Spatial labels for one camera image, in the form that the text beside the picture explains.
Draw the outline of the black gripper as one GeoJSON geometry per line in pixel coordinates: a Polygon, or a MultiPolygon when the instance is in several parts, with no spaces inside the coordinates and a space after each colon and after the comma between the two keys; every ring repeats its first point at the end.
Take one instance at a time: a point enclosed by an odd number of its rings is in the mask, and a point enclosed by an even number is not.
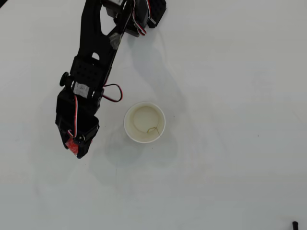
{"type": "Polygon", "coordinates": [[[56,125],[65,149],[70,139],[69,135],[77,135],[77,158],[84,157],[96,136],[99,125],[95,117],[97,108],[89,100],[63,89],[57,96],[56,125]]]}

